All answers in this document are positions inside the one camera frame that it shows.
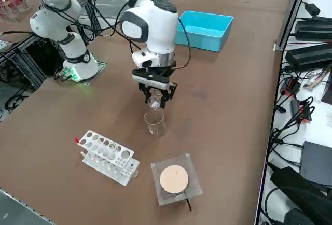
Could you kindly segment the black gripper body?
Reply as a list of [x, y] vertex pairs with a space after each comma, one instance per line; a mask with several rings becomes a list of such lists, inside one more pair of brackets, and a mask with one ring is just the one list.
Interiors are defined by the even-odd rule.
[[168, 67], [148, 67], [141, 69], [133, 69], [132, 78], [138, 83], [148, 85], [153, 88], [165, 90], [171, 84], [170, 77], [174, 72], [172, 68], [175, 66], [176, 61], [174, 61]]

